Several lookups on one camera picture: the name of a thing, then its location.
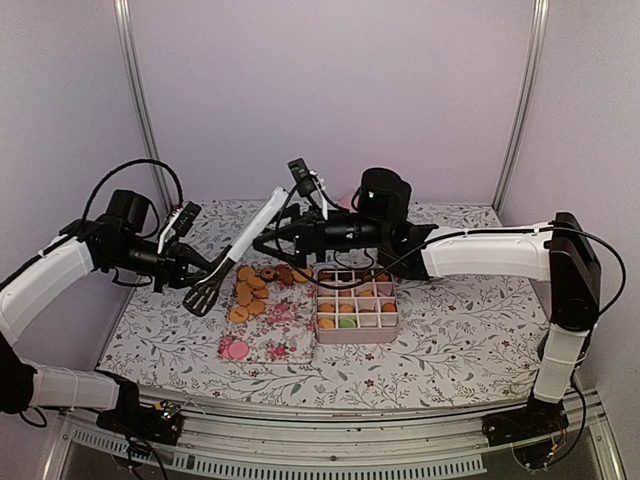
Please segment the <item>floral cookie tray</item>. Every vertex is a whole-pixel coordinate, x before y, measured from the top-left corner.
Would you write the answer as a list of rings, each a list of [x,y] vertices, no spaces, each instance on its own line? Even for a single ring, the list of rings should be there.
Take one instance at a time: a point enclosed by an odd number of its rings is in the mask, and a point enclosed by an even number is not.
[[[260,271],[265,267],[276,268],[279,278],[263,281]],[[289,266],[240,266],[228,299],[218,357],[227,362],[254,364],[310,363],[316,343],[314,305],[314,286],[309,281],[296,283]],[[226,350],[235,341],[248,344],[250,353],[246,358],[228,358]]]

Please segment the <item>metal tongs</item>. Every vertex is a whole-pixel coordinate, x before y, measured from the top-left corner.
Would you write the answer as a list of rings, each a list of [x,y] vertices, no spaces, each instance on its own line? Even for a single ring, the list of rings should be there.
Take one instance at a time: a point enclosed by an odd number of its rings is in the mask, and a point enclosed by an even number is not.
[[[213,262],[213,271],[197,281],[183,299],[185,309],[198,317],[204,317],[215,305],[222,283],[245,252],[252,246],[273,217],[283,207],[288,193],[276,187],[268,199],[253,214],[240,233],[228,244]]]

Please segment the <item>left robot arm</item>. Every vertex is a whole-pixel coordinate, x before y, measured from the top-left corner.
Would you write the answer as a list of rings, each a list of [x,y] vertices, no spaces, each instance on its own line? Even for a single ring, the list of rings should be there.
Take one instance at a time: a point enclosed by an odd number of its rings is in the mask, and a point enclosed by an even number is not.
[[[89,275],[128,271],[154,291],[191,288],[214,265],[182,242],[200,206],[180,199],[154,232],[143,234],[151,202],[130,191],[112,194],[95,220],[83,215],[1,283],[1,410],[36,407],[106,410],[128,434],[148,426],[131,381],[101,372],[66,370],[21,359],[14,350],[27,327],[59,296]]]

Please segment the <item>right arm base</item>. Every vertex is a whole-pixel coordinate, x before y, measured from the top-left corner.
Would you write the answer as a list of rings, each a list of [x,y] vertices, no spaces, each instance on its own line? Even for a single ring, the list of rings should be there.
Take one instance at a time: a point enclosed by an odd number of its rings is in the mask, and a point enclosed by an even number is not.
[[[562,400],[550,403],[533,396],[522,408],[488,414],[482,418],[482,433],[490,446],[550,435],[568,426]]]

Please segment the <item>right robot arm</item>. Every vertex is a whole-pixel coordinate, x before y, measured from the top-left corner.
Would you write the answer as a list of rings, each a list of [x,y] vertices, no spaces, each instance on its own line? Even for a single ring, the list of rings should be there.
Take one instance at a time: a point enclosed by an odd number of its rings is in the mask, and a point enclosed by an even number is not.
[[[456,275],[523,277],[551,286],[551,326],[528,406],[517,427],[537,436],[552,424],[581,353],[605,307],[602,269],[592,247],[597,237],[575,216],[489,229],[417,225],[408,219],[410,185],[392,170],[365,170],[351,210],[301,212],[283,205],[253,242],[255,250],[304,268],[310,255],[374,248],[383,270],[401,279],[429,281]]]

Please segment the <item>compartment tin box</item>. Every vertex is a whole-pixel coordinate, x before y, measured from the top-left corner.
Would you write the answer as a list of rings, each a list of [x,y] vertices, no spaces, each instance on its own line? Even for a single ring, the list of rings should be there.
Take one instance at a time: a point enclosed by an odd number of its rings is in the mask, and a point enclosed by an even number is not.
[[[316,338],[324,345],[390,343],[397,337],[399,312],[395,279],[379,269],[321,269],[316,274]],[[321,330],[320,318],[336,328]],[[340,318],[355,318],[357,328],[340,329]]]

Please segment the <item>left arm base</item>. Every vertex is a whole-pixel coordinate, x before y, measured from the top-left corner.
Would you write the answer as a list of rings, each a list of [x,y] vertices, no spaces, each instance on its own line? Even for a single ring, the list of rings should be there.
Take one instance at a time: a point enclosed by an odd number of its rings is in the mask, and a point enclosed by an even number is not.
[[[98,414],[97,426],[140,440],[176,446],[184,425],[180,408],[168,401],[161,401],[159,406],[144,406],[137,384],[117,378],[116,385],[116,405]]]

